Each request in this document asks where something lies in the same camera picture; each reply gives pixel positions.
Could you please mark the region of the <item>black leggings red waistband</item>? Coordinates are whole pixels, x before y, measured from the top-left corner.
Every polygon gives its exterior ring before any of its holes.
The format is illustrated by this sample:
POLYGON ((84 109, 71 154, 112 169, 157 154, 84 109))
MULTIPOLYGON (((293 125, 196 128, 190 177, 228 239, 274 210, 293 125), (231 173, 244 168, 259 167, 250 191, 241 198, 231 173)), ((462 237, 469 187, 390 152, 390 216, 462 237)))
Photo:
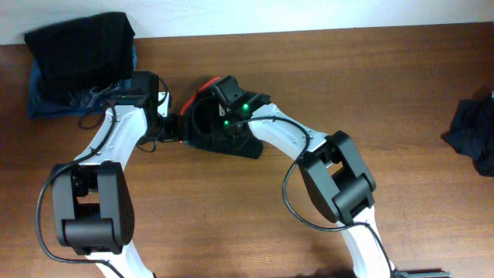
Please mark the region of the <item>black leggings red waistband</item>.
POLYGON ((181 108, 180 142, 203 151, 257 159, 263 151, 257 140, 254 153, 221 153, 219 151, 220 117, 234 114, 248 120, 255 109, 269 103, 269 96, 246 91, 231 75, 214 77, 202 85, 181 108))

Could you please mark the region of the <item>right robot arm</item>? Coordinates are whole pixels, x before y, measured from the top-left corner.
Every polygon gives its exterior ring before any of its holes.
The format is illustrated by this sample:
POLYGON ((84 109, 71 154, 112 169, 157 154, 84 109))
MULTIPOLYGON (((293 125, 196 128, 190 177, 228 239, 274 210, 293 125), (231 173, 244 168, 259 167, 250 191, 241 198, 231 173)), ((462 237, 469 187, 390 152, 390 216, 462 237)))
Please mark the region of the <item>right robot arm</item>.
POLYGON ((375 220, 377 187, 356 145, 343 131, 310 129, 284 114, 266 94, 242 89, 233 76, 214 78, 200 91, 219 105, 225 131, 248 131, 293 159, 311 202, 341 232, 357 277, 449 277, 442 270, 398 270, 385 251, 375 220))

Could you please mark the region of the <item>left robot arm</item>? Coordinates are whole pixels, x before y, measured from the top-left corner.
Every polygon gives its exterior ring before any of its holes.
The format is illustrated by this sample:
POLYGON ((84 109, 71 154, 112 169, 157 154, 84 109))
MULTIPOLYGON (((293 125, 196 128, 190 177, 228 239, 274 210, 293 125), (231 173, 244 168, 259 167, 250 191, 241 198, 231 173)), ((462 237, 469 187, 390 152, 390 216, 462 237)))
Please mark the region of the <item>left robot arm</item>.
POLYGON ((94 264, 106 277, 153 277, 133 243, 134 207, 124 169, 134 148, 178 140, 171 95, 155 73, 135 71, 129 88, 103 98, 103 123, 74 161, 58 166, 46 184, 51 191, 56 237, 75 259, 94 264))

